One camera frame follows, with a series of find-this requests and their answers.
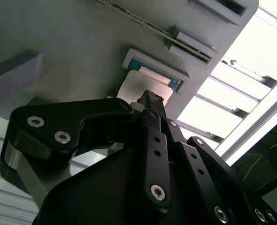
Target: mounting hole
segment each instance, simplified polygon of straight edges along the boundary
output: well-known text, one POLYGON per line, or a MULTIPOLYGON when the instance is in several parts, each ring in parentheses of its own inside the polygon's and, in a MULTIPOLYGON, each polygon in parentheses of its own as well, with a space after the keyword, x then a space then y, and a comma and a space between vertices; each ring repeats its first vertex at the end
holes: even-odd
POLYGON ((160 140, 158 137, 154 137, 154 140, 155 140, 156 142, 161 142, 161 140, 160 140))
POLYGON ((228 218, 227 218, 226 213, 225 213, 219 206, 216 206, 214 210, 215 210, 215 216, 216 216, 223 224, 227 224, 228 218))
POLYGON ((40 121, 39 121, 38 119, 32 119, 32 120, 31 120, 31 123, 40 124, 40 121))
POLYGON ((264 214, 262 214, 262 212, 259 209, 255 209, 255 214, 257 215, 257 217, 262 221, 262 222, 266 222, 266 218, 264 216, 264 214))
POLYGON ((61 144, 67 144, 70 142, 71 136, 67 132, 57 131, 54 134, 54 139, 61 144))
POLYGON ((59 135, 58 137, 63 140, 66 140, 68 138, 66 135, 59 135))
POLYGON ((154 150, 154 154, 158 157, 162 155, 158 150, 154 150))
POLYGON ((27 123, 31 126, 31 127, 42 127, 45 124, 45 121, 39 117, 39 116, 30 116, 27 118, 27 123))
POLYGON ((204 172, 202 169, 198 169, 198 172, 201 174, 201 175, 204 175, 204 172))

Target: black metal bracket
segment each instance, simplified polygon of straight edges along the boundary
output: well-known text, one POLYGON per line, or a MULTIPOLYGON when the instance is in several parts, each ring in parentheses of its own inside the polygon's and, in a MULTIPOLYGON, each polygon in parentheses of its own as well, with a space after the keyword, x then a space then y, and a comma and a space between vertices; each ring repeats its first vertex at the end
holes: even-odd
POLYGON ((12 113, 0 171, 34 197, 36 224, 277 224, 202 139, 184 139, 160 96, 145 91, 138 103, 142 112, 112 98, 12 113), (69 177, 75 155, 115 142, 124 149, 69 177), (104 209, 110 218, 98 217, 104 209))

